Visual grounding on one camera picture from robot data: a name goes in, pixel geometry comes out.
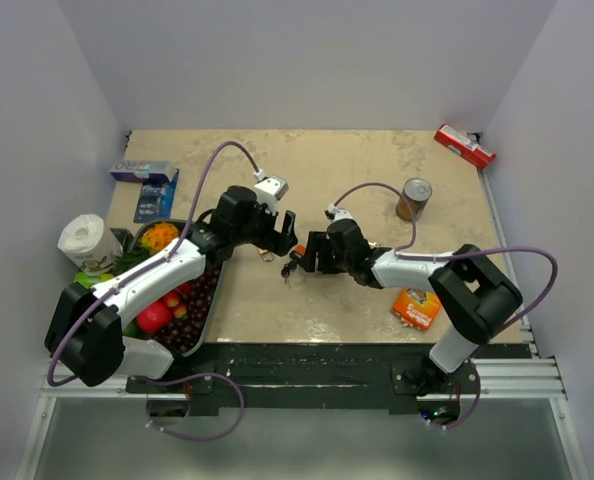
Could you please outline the brass padlock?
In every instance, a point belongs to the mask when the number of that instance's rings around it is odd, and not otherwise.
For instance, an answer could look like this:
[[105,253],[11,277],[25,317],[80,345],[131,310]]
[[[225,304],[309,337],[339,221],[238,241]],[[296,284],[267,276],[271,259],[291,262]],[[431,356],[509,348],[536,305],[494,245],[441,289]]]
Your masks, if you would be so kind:
[[258,253],[264,262],[272,262],[274,260],[274,254],[267,249],[259,249]]

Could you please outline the orange black padlock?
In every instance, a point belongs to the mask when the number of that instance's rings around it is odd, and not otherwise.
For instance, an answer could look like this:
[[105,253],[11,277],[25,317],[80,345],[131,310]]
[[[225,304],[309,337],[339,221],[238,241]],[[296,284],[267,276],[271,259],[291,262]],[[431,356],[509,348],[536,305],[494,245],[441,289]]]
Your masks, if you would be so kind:
[[301,262],[306,253],[306,247],[302,244],[297,244],[289,253],[289,258],[294,262]]

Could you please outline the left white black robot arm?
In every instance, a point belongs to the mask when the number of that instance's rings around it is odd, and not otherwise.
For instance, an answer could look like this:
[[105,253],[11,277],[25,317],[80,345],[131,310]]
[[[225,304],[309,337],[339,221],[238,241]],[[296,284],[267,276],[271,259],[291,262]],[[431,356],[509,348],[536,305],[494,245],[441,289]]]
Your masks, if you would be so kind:
[[297,243],[296,215],[287,211],[277,229],[278,203],[288,190],[279,177],[253,187],[229,187],[209,211],[207,221],[189,222],[162,251],[136,267],[87,289],[74,283],[58,301],[45,346],[51,354],[47,381],[59,386],[57,365],[73,378],[97,386],[114,375],[147,377],[162,392],[177,390],[184,368],[154,340],[123,334],[147,307],[184,282],[194,280],[231,258],[236,247],[251,244],[276,256]]

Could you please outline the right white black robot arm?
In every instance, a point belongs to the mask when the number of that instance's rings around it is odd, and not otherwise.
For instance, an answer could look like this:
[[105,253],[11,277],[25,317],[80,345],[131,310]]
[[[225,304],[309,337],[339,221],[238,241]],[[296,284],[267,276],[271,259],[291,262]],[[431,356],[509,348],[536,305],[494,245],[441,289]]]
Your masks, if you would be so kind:
[[373,289],[413,288],[436,294],[451,326],[404,374],[420,396],[453,386],[457,370],[523,303],[519,289],[474,245],[405,260],[393,248],[372,247],[349,219],[308,234],[301,268],[324,275],[344,273]]

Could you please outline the tin can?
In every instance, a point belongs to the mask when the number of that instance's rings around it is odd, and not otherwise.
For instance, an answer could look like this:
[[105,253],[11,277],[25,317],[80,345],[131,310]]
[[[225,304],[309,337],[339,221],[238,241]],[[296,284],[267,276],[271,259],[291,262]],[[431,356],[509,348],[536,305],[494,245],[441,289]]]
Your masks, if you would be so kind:
[[396,214],[405,221],[418,220],[432,196],[431,185],[422,178],[408,179],[402,190],[405,200],[399,200]]

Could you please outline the orange blister pack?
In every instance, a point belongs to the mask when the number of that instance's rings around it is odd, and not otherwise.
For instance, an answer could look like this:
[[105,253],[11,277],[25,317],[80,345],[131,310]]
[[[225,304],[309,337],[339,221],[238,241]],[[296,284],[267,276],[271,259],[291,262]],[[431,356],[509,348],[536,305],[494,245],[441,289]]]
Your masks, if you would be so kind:
[[427,331],[441,308],[441,302],[435,293],[406,288],[394,301],[391,312],[405,324]]

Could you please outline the small peach fruits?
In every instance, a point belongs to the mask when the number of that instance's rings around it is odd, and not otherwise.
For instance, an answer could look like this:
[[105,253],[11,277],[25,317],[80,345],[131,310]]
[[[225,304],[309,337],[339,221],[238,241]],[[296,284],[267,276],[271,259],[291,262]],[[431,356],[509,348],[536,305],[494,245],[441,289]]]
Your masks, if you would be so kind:
[[175,319],[181,319],[187,314],[187,300],[192,293],[192,285],[189,282],[178,285],[175,289],[166,293],[161,301],[170,310]]

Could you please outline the orange flower pineapple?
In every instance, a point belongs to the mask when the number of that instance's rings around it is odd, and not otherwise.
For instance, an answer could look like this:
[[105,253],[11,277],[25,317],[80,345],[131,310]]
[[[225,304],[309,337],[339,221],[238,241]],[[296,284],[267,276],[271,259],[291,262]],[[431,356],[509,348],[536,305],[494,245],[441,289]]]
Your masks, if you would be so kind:
[[153,255],[162,251],[176,240],[180,230],[170,222],[157,221],[137,237],[134,245],[114,260],[110,273],[117,276],[124,273]]

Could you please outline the grey fruit tray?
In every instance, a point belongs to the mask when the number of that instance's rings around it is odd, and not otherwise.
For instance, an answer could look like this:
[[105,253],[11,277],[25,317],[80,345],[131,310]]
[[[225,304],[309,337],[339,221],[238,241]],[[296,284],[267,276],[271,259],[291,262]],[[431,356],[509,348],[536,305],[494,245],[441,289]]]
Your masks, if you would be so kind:
[[[183,230],[182,221],[152,221],[143,225],[123,256],[116,261],[124,273],[153,255],[154,246],[165,247]],[[220,267],[185,281],[138,314],[123,330],[129,338],[154,340],[175,355],[189,355],[208,331],[210,312],[221,278]]]

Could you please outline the blue blister pack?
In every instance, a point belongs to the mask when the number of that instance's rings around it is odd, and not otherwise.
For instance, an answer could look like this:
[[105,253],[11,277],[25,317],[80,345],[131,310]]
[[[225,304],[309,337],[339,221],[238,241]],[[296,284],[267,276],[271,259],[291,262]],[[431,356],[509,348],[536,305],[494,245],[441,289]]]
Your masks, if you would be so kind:
[[170,182],[144,183],[137,199],[133,222],[145,224],[155,220],[169,219],[178,178],[179,170],[176,170]]

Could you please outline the purple grapes bunch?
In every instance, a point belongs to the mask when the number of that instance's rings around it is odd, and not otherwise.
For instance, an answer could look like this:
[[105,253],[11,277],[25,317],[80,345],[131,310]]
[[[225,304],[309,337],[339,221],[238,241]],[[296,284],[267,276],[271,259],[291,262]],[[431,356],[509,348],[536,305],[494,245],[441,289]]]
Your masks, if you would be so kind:
[[197,347],[207,326],[221,271],[222,268],[217,267],[194,280],[187,281],[192,285],[192,293],[187,300],[187,314],[181,319],[173,317],[151,337],[180,355],[188,354]]

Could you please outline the red apple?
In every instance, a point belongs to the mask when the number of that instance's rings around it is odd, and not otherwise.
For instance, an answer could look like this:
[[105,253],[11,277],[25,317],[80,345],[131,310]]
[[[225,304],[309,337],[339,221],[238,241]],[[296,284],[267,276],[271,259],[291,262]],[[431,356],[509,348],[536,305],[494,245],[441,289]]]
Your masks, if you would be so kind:
[[172,318],[171,310],[162,301],[156,301],[140,312],[135,321],[143,333],[153,334],[167,325]]

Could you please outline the blue white box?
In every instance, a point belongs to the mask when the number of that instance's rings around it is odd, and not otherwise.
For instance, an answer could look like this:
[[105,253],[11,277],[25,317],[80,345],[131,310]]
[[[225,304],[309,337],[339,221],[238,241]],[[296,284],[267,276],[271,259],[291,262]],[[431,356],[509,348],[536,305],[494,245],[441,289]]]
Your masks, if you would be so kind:
[[176,174],[176,168],[167,161],[121,161],[110,169],[117,181],[133,183],[167,183]]

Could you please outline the red cardboard box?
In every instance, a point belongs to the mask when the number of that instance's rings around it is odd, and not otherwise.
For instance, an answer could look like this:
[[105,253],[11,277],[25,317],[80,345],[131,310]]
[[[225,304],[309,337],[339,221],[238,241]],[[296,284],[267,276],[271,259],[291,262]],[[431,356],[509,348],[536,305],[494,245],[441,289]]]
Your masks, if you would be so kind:
[[496,159],[495,153],[447,124],[442,124],[438,128],[434,140],[480,170]]

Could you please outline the green lime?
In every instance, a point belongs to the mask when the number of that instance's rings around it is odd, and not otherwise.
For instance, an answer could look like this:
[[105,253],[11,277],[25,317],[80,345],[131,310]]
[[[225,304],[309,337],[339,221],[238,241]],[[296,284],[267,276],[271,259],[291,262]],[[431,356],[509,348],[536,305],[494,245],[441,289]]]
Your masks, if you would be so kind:
[[123,330],[123,335],[130,338],[137,338],[139,336],[139,328],[135,322],[129,323]]

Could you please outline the paper towel roll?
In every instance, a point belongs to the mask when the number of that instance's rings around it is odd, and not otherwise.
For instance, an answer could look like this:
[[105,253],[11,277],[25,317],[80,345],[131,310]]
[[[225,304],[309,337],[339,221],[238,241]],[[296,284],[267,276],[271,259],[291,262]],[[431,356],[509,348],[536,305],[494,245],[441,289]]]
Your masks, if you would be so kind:
[[57,247],[88,275],[109,272],[123,253],[119,240],[96,214],[79,215],[68,223],[60,234]]

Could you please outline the green box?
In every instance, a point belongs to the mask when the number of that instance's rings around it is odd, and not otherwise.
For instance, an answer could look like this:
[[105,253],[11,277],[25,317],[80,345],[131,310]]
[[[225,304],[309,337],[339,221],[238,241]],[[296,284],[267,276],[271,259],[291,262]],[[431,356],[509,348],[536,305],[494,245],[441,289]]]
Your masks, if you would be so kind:
[[78,272],[75,276],[74,281],[81,284],[85,288],[91,288],[99,283],[103,283],[113,278],[110,273],[103,273],[99,275],[89,275],[84,272]]

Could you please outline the aluminium rail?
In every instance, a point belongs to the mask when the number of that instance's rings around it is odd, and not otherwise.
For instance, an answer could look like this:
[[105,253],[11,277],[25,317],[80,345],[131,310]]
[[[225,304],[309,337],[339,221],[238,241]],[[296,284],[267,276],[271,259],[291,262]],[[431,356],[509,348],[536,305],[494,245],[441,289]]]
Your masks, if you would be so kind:
[[[554,359],[480,359],[472,362],[473,368],[480,378],[480,399],[563,399],[566,397],[563,382]],[[242,393],[248,390],[252,393],[307,393],[314,389],[314,393],[332,392],[333,388],[342,391],[353,387],[350,384],[314,385],[288,383],[280,384],[245,384],[242,380],[235,380]],[[69,382],[65,386],[51,387],[46,380],[40,388],[41,395],[49,398],[92,399],[92,398],[147,398],[157,400],[182,399],[182,393],[139,393],[129,392],[128,377],[113,376],[96,387],[87,387],[80,380]]]

